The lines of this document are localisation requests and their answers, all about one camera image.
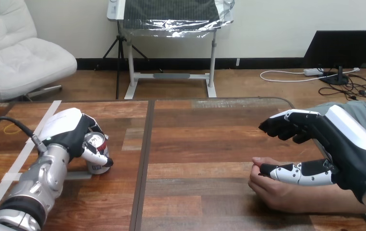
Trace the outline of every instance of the human fingers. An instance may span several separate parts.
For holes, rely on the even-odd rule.
[[[276,189],[276,184],[280,183],[275,181],[269,177],[259,176],[260,168],[256,165],[253,165],[251,168],[251,173],[249,179],[254,184],[257,184],[261,188],[265,189],[268,192],[274,193]]]
[[[254,190],[254,192],[260,196],[261,198],[263,198],[265,201],[268,200],[270,198],[270,193],[267,192],[264,188],[262,188],[261,186],[259,186],[256,183],[253,183],[252,181],[248,181],[248,186]]]
[[[270,157],[253,157],[252,162],[258,167],[261,167],[262,164],[282,165],[281,162],[276,161]]]

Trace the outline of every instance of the chair leg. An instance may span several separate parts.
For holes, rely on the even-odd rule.
[[[62,90],[62,89],[63,89],[63,86],[57,85],[57,86],[53,86],[53,87],[49,87],[49,88],[42,88],[40,90],[27,93],[25,96],[28,98],[32,98],[34,96],[39,96],[39,95],[42,95],[42,94],[45,94],[45,93],[48,93],[51,91]]]

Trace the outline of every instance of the computer monitor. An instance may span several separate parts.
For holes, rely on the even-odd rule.
[[[304,68],[336,68],[338,75],[325,83],[344,85],[343,68],[366,68],[366,30],[317,31],[304,56]]]

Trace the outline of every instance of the robotic arm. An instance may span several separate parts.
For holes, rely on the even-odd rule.
[[[332,106],[324,116],[292,109],[270,117],[259,128],[295,143],[316,139],[325,156],[297,165],[263,164],[261,175],[307,186],[336,183],[366,205],[366,130],[342,108]]]
[[[113,165],[111,158],[85,139],[90,132],[104,135],[92,117],[71,108],[49,118],[39,138],[33,135],[39,157],[1,203],[0,231],[40,231],[63,190],[67,165],[74,157],[104,167]]]

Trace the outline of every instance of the yellow cable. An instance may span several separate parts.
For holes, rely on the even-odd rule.
[[[7,135],[14,135],[14,134],[19,133],[19,132],[21,131],[21,129],[18,129],[18,130],[17,130],[17,131],[15,131],[15,132],[6,132],[6,130],[7,130],[10,126],[12,126],[12,125],[15,125],[15,124],[9,124],[9,125],[7,125],[7,126],[5,126],[5,127],[4,127],[4,129],[3,129],[4,134],[7,134]]]

